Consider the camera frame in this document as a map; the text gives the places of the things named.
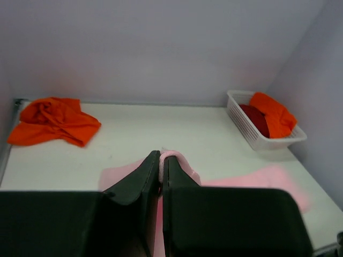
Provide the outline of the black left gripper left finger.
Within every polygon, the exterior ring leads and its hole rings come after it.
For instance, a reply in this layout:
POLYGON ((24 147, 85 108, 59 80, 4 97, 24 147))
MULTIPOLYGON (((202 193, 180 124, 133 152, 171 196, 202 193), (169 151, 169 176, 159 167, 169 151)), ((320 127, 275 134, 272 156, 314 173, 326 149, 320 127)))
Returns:
POLYGON ((104 191, 1 192, 1 256, 152 256, 159 158, 104 191))

